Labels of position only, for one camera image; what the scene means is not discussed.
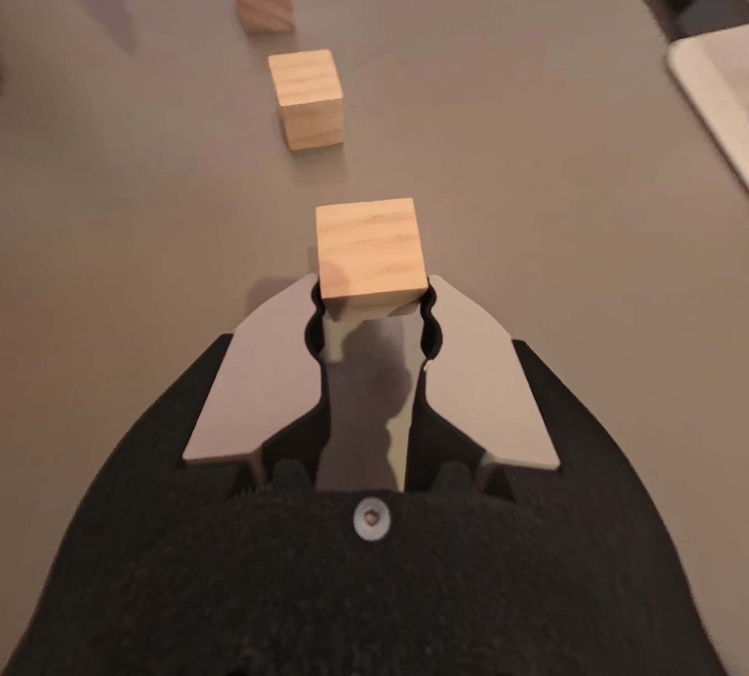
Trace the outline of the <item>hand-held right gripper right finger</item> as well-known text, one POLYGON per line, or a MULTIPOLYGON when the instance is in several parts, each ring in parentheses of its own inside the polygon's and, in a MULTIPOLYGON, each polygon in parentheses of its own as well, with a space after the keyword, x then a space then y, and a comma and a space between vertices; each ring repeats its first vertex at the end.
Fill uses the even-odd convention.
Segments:
POLYGON ((424 361, 407 443, 406 492, 511 492, 510 468, 555 473, 561 460, 511 334, 430 275, 419 312, 424 361))

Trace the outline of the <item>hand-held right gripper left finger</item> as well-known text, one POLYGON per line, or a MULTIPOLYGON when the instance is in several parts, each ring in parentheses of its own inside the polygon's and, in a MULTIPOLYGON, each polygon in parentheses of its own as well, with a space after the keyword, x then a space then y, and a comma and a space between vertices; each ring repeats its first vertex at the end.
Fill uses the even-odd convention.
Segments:
POLYGON ((295 460, 315 483, 331 408, 318 277, 309 273, 234 330, 183 452, 187 465, 245 463, 257 485, 295 460))

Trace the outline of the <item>white document stand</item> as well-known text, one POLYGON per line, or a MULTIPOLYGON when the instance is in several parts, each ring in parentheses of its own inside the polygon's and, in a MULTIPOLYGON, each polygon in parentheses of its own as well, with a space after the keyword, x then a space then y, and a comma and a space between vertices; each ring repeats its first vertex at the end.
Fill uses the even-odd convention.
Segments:
POLYGON ((671 43, 667 67, 747 188, 748 25, 671 43))

